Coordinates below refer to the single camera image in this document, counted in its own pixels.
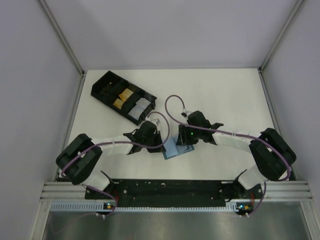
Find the blue card holder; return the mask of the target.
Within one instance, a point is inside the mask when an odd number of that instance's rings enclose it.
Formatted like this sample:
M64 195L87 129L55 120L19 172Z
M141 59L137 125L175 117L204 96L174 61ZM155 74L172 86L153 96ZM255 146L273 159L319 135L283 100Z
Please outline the blue card holder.
M177 145L177 140L174 137L168 138L164 148L165 151L162 154L165 160L189 153L195 149L193 145Z

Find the white credit card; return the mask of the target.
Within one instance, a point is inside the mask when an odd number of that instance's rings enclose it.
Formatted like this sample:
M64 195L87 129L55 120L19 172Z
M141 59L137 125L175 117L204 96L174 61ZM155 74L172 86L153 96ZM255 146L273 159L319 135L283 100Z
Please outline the white credit card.
M139 106L140 108L142 108L143 110L145 110L150 104L151 104L151 102L149 100L147 100L146 98L140 98L136 102L136 105Z

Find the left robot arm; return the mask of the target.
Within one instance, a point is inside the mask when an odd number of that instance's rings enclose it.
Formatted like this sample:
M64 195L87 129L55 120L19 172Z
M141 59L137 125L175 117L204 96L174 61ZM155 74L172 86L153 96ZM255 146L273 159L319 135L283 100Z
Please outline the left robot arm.
M146 148L149 153L164 152L158 130L159 119L146 120L132 132L113 138L90 138L79 134L56 158L55 163L73 185L91 186L100 191L112 182L102 167L102 156L132 155Z

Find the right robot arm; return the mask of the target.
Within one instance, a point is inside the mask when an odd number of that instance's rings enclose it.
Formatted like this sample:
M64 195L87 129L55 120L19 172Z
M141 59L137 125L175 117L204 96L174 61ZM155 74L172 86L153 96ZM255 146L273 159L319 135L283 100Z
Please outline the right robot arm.
M232 129L222 123L211 124L204 114L184 110L186 123L178 126L177 145L195 145L202 140L215 146L227 146L252 154L254 165L242 172L235 182L246 190L265 181L279 181L291 174L297 156L273 128L261 132Z

